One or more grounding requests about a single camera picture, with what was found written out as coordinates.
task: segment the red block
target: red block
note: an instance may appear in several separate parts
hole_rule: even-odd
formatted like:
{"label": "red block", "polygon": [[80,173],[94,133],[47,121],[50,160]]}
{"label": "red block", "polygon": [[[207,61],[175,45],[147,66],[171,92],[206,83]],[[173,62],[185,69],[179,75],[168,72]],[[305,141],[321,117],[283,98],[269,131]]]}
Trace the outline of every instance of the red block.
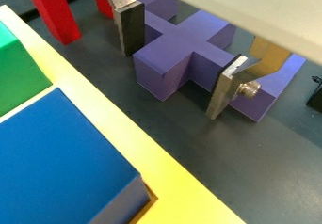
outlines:
{"label": "red block", "polygon": [[108,3],[108,0],[96,0],[96,7],[98,10],[107,15],[110,18],[115,18],[114,16],[114,9]]}
{"label": "red block", "polygon": [[80,38],[67,0],[32,0],[54,36],[63,44]]}

